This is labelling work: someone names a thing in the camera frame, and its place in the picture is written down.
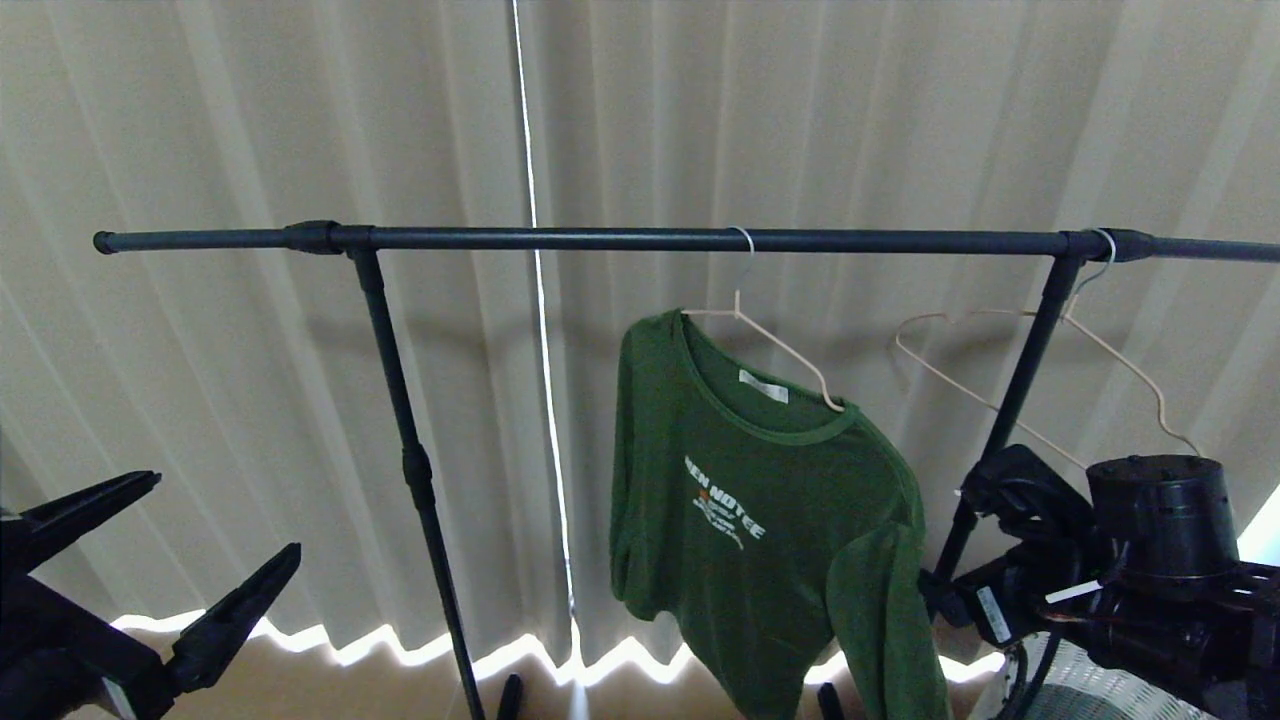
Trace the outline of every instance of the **empty hanger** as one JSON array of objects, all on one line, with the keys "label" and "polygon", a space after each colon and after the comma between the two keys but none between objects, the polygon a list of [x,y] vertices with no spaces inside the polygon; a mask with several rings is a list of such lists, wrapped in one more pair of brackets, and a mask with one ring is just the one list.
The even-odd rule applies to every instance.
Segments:
[{"label": "empty hanger", "polygon": [[[1094,345],[1097,345],[1098,347],[1101,347],[1102,350],[1105,350],[1108,355],[1111,355],[1112,357],[1115,357],[1116,360],[1119,360],[1121,365],[1124,365],[1125,368],[1128,368],[1129,372],[1132,372],[1134,375],[1137,375],[1138,379],[1140,379],[1148,388],[1151,388],[1151,392],[1156,396],[1156,420],[1160,423],[1160,429],[1165,434],[1167,434],[1169,437],[1175,438],[1178,441],[1181,441],[1196,455],[1201,455],[1199,448],[1196,447],[1196,443],[1192,442],[1190,438],[1188,438],[1187,436],[1184,436],[1181,433],[1174,432],[1169,427],[1169,421],[1165,419],[1165,393],[1160,389],[1160,386],[1156,384],[1156,380],[1151,379],[1151,375],[1148,375],[1147,373],[1144,373],[1142,370],[1142,368],[1138,368],[1138,365],[1135,365],[1132,360],[1129,360],[1128,357],[1125,357],[1119,350],[1116,350],[1115,347],[1111,347],[1111,345],[1107,343],[1107,341],[1105,341],[1101,337],[1098,337],[1097,333],[1094,333],[1089,328],[1084,327],[1079,320],[1076,320],[1073,316],[1073,311],[1075,310],[1075,302],[1080,299],[1080,291],[1084,290],[1084,286],[1087,286],[1091,282],[1101,278],[1103,275],[1103,273],[1106,273],[1108,269],[1111,269],[1111,263],[1115,260],[1115,256],[1116,256],[1116,241],[1115,241],[1114,237],[1111,237],[1111,233],[1108,233],[1107,231],[1101,229],[1101,228],[1094,228],[1093,232],[1101,234],[1107,241],[1107,243],[1111,246],[1111,255],[1107,258],[1107,263],[1106,263],[1106,265],[1102,266],[1101,270],[1098,270],[1097,273],[1093,273],[1092,275],[1089,275],[1088,278],[1085,278],[1084,281],[1082,281],[1080,284],[1075,286],[1075,291],[1071,293],[1071,299],[1070,299],[1070,301],[1068,301],[1066,310],[1062,313],[1062,316],[1060,318],[1060,322],[1064,322],[1064,323],[1071,325],[1073,328],[1075,328],[1076,331],[1079,331],[1080,334],[1083,334],[1084,337],[1087,337],[1088,340],[1091,340]],[[928,372],[933,373],[934,375],[937,375],[938,378],[941,378],[943,382],[946,382],[951,387],[959,389],[960,392],[968,395],[969,397],[977,400],[978,402],[986,405],[987,407],[989,407],[992,410],[998,410],[1000,407],[995,402],[987,400],[986,397],[982,397],[977,392],[974,392],[974,391],[966,388],[965,386],[960,384],[954,378],[951,378],[950,375],[947,375],[942,370],[937,369],[934,365],[932,365],[928,360],[925,360],[924,357],[922,357],[919,354],[916,354],[911,348],[906,347],[906,345],[902,342],[902,331],[906,329],[908,325],[910,325],[911,323],[915,323],[918,320],[925,320],[925,319],[929,319],[929,318],[942,318],[943,320],[946,320],[946,323],[948,325],[959,325],[959,324],[964,323],[965,320],[968,320],[969,318],[972,318],[974,315],[1034,316],[1036,313],[1032,311],[1032,310],[998,310],[998,309],[983,307],[983,309],[978,309],[978,310],[970,310],[969,313],[965,313],[964,315],[961,315],[960,319],[955,319],[955,320],[951,319],[951,315],[947,314],[947,313],[925,313],[923,315],[915,315],[914,318],[908,318],[906,320],[902,320],[902,323],[897,327],[897,332],[893,333],[893,345],[896,345],[899,347],[899,350],[901,350],[902,352],[905,352],[909,357],[911,357],[913,360],[915,360],[916,363],[919,363],[920,365],[923,365],[924,369],[927,369]],[[1053,450],[1053,452],[1057,452],[1059,455],[1061,455],[1062,457],[1065,457],[1068,461],[1070,461],[1073,465],[1076,465],[1082,470],[1084,470],[1084,469],[1088,468],[1088,465],[1085,465],[1084,462],[1082,462],[1074,455],[1071,455],[1070,452],[1068,452],[1062,447],[1057,446],[1056,443],[1053,443],[1052,441],[1050,441],[1048,438],[1046,438],[1039,432],[1032,429],[1030,427],[1028,427],[1021,420],[1018,421],[1018,427],[1021,428],[1021,429],[1024,429],[1024,430],[1027,430],[1027,433],[1030,434],[1032,437],[1034,437],[1036,439],[1043,442],[1046,446],[1048,446],[1051,450]]]},{"label": "empty hanger", "polygon": [[796,360],[799,360],[800,363],[803,363],[805,368],[809,368],[810,370],[813,370],[813,374],[818,375],[818,384],[822,387],[822,400],[827,404],[827,407],[831,407],[832,410],[835,410],[837,413],[844,413],[845,409],[838,402],[836,402],[835,400],[832,400],[831,398],[831,393],[827,392],[827,378],[824,378],[822,375],[822,370],[819,370],[817,365],[814,365],[813,363],[805,360],[804,355],[800,355],[799,352],[796,352],[795,350],[792,350],[790,345],[787,345],[787,343],[782,342],[781,340],[778,340],[773,333],[771,333],[769,331],[764,329],[763,327],[760,327],[759,323],[756,323],[755,320],[748,318],[746,314],[742,313],[742,291],[741,291],[741,287],[742,287],[742,281],[745,281],[746,275],[751,272],[751,261],[755,260],[755,241],[751,240],[751,233],[746,232],[744,228],[733,225],[731,229],[735,229],[735,231],[742,233],[744,237],[746,237],[748,249],[751,251],[751,255],[746,259],[746,265],[742,268],[742,272],[737,275],[737,282],[733,283],[733,309],[732,310],[684,310],[684,314],[685,315],[723,315],[723,316],[727,316],[727,318],[736,318],[739,320],[742,320],[744,323],[746,323],[748,325],[750,325],[753,329],[755,329],[758,333],[760,333],[764,337],[767,337],[771,341],[773,341],[778,347],[781,347],[782,350],[786,350],[792,357],[795,357]]}]

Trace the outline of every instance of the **clothes rack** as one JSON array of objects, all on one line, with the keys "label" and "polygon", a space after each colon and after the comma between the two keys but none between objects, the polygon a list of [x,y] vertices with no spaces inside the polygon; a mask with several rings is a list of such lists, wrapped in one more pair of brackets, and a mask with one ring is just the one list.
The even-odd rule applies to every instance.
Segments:
[{"label": "clothes rack", "polygon": [[[1107,228],[1115,240],[1111,261],[1128,263],[1144,258],[1184,258],[1197,260],[1244,260],[1280,263],[1280,245],[1155,237],[1147,233]],[[868,254],[943,254],[943,255],[1042,255],[1053,258],[1030,332],[1009,380],[1004,401],[983,448],[983,457],[1009,442],[1014,424],[1053,328],[1070,297],[1080,268],[1106,260],[1111,245],[1097,232],[970,232],[970,231],[861,231],[861,229],[751,229],[756,252],[868,252]],[[484,706],[476,687],[458,614],[453,574],[440,533],[440,520],[431,489],[431,465],[417,437],[413,409],[404,384],[396,343],[396,331],[387,305],[379,250],[641,250],[641,251],[745,251],[736,229],[678,228],[379,228],[344,225],[330,220],[311,220],[280,229],[177,231],[177,232],[99,232],[93,247],[105,255],[142,250],[204,249],[289,249],[319,255],[346,254],[356,265],[365,293],[374,337],[387,377],[387,388],[401,436],[402,468],[426,538],[428,555],[444,607],[444,620],[453,642],[453,655],[472,720],[484,720]],[[943,544],[934,575],[950,579],[960,555],[978,523],[973,507],[961,498],[951,532]],[[509,675],[503,687],[497,719],[513,720],[522,696],[518,675]],[[823,716],[841,717],[840,703],[828,684],[819,692]]]}]

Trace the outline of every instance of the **curtain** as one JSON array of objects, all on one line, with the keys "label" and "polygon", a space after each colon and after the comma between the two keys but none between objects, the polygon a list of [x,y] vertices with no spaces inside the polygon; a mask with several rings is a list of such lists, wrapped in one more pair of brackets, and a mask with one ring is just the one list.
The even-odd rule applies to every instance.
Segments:
[{"label": "curtain", "polygon": [[[101,258],[97,229],[524,225],[536,209],[541,225],[1097,224],[1274,242],[1280,220],[1268,4],[22,3],[0,6],[0,493],[23,509],[165,473],[41,571],[108,618],[207,607],[296,539],[280,629],[323,623],[343,646],[390,624],[408,648],[444,632],[348,263]],[[584,662],[628,635],[659,660],[676,651],[669,619],[639,623],[608,589],[617,348],[645,315],[726,306],[746,259],[543,252],[544,359],[531,254],[383,254],[476,656],[531,633],[564,662],[570,579]],[[916,471],[931,561],[992,414],[892,333],[919,313],[1032,307],[1046,270],[750,264],[746,311]],[[1243,528],[1280,482],[1280,273],[1120,264],[1076,316],[1226,465]],[[744,361],[812,382],[741,327],[708,327]],[[906,342],[998,400],[1025,329],[934,322]],[[1153,413],[1062,328],[1024,419],[1087,461],[1181,451]],[[983,527],[964,565],[1005,542]]]}]

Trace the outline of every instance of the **long-sleeve shirt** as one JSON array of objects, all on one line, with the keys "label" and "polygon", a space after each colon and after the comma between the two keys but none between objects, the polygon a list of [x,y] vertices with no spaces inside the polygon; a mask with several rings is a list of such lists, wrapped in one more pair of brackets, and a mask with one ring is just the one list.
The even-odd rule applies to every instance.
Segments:
[{"label": "long-sleeve shirt", "polygon": [[916,591],[915,479],[854,405],[746,368],[680,310],[622,342],[616,597],[668,611],[751,719],[791,719],[832,634],[873,719],[948,717]]}]

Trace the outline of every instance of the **clothes hanger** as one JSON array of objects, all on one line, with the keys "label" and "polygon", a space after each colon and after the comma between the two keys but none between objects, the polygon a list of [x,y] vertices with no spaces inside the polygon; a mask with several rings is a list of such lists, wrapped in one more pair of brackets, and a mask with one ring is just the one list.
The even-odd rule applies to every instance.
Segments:
[{"label": "clothes hanger", "polygon": [[751,251],[750,258],[746,259],[746,265],[742,268],[742,272],[737,275],[737,282],[733,283],[733,309],[732,310],[682,310],[682,313],[685,315],[723,315],[723,316],[727,316],[727,318],[735,318],[735,319],[742,320],[744,323],[746,323],[748,325],[750,325],[753,329],[755,329],[758,333],[760,333],[764,337],[767,337],[771,341],[773,341],[774,345],[777,345],[782,350],[786,350],[792,357],[795,357],[796,360],[799,360],[800,363],[803,363],[805,368],[809,368],[810,370],[813,370],[813,374],[818,375],[818,384],[822,387],[822,400],[827,404],[827,407],[831,407],[832,410],[835,410],[837,413],[844,413],[845,409],[838,402],[836,402],[835,400],[832,400],[831,398],[831,393],[827,392],[827,378],[823,377],[822,370],[819,370],[817,365],[814,365],[813,363],[805,360],[804,355],[800,355],[799,352],[796,352],[790,345],[787,345],[787,343],[782,342],[781,340],[778,340],[773,333],[771,333],[769,331],[764,329],[763,327],[760,327],[759,323],[756,323],[755,320],[748,318],[746,314],[742,313],[742,291],[741,291],[741,287],[742,287],[742,281],[745,281],[746,275],[750,274],[750,272],[751,272],[751,264],[755,260],[755,241],[751,240],[751,233],[746,232],[744,228],[740,228],[737,225],[732,225],[730,229],[735,229],[735,231],[742,233],[742,236],[746,237],[748,247]]},{"label": "clothes hanger", "polygon": [[[1079,331],[1080,334],[1083,334],[1084,337],[1087,337],[1088,340],[1091,340],[1094,345],[1097,345],[1098,347],[1101,347],[1102,350],[1105,350],[1108,355],[1111,355],[1112,357],[1115,357],[1121,365],[1124,365],[1125,368],[1128,368],[1129,372],[1132,372],[1134,375],[1137,375],[1138,379],[1140,379],[1148,388],[1151,388],[1151,392],[1156,396],[1156,420],[1160,423],[1160,429],[1166,436],[1183,442],[1196,455],[1202,455],[1201,451],[1199,451],[1199,448],[1196,446],[1194,442],[1192,442],[1190,438],[1188,438],[1187,436],[1184,436],[1181,433],[1174,432],[1169,427],[1169,421],[1165,419],[1165,393],[1164,393],[1164,391],[1160,389],[1160,386],[1156,383],[1156,380],[1151,379],[1151,375],[1148,375],[1147,373],[1144,373],[1142,370],[1142,368],[1139,368],[1132,360],[1129,360],[1128,357],[1125,357],[1119,350],[1116,350],[1115,347],[1112,347],[1107,341],[1105,341],[1101,337],[1098,337],[1097,333],[1094,333],[1089,328],[1084,327],[1084,324],[1080,323],[1079,320],[1076,320],[1075,316],[1073,315],[1073,311],[1075,310],[1075,304],[1080,299],[1080,292],[1084,290],[1084,286],[1087,286],[1091,282],[1101,278],[1107,270],[1110,270],[1111,269],[1111,264],[1115,261],[1115,258],[1116,258],[1116,241],[1115,241],[1114,237],[1111,237],[1111,233],[1107,232],[1107,231],[1105,231],[1105,229],[1101,229],[1101,228],[1093,228],[1093,232],[1101,234],[1107,241],[1107,243],[1111,246],[1111,255],[1107,256],[1107,264],[1103,265],[1101,270],[1098,270],[1097,273],[1093,273],[1092,275],[1089,275],[1088,278],[1085,278],[1084,281],[1082,281],[1080,284],[1075,286],[1075,291],[1071,293],[1071,299],[1066,304],[1066,310],[1062,313],[1062,316],[1059,320],[1062,322],[1062,323],[1066,323],[1066,324],[1071,325],[1073,328],[1075,328],[1076,331]],[[906,347],[906,345],[902,342],[902,331],[906,329],[908,325],[910,325],[911,323],[915,323],[918,320],[925,320],[925,319],[929,319],[929,318],[942,318],[943,320],[946,320],[946,323],[948,325],[959,325],[959,324],[964,323],[965,320],[968,320],[969,318],[973,318],[974,315],[1034,316],[1036,313],[1032,311],[1032,310],[997,310],[997,309],[982,307],[982,309],[978,309],[978,310],[970,310],[970,311],[965,313],[963,316],[960,316],[960,319],[955,319],[955,320],[951,319],[951,316],[947,313],[925,313],[923,315],[915,315],[914,318],[908,318],[906,320],[902,320],[902,324],[900,324],[897,327],[897,332],[893,333],[893,345],[896,345],[897,348],[901,350],[902,352],[905,352],[910,359],[913,359],[916,363],[919,363],[920,365],[923,365],[925,370],[933,373],[934,375],[937,375],[940,379],[942,379],[943,382],[946,382],[951,387],[959,389],[960,392],[968,395],[969,397],[977,400],[978,402],[986,405],[987,407],[998,411],[1000,407],[995,402],[987,400],[986,397],[982,397],[977,392],[974,392],[974,391],[966,388],[965,386],[960,384],[959,382],[956,382],[955,379],[952,379],[950,375],[947,375],[942,370],[937,369],[934,365],[932,365],[928,360],[925,360],[924,357],[922,357],[919,354],[916,354],[911,348]],[[1032,437],[1034,437],[1036,439],[1043,442],[1053,452],[1057,452],[1059,455],[1061,455],[1062,457],[1065,457],[1068,461],[1070,461],[1073,465],[1076,465],[1082,470],[1088,469],[1088,465],[1085,465],[1084,462],[1082,462],[1079,459],[1076,459],[1074,455],[1071,455],[1070,452],[1068,452],[1066,450],[1064,450],[1062,447],[1060,447],[1059,445],[1056,445],[1051,439],[1046,438],[1039,432],[1037,432],[1033,428],[1028,427],[1021,420],[1018,421],[1018,427],[1021,428],[1021,429],[1024,429],[1024,430],[1027,430],[1027,433],[1030,434]]]}]

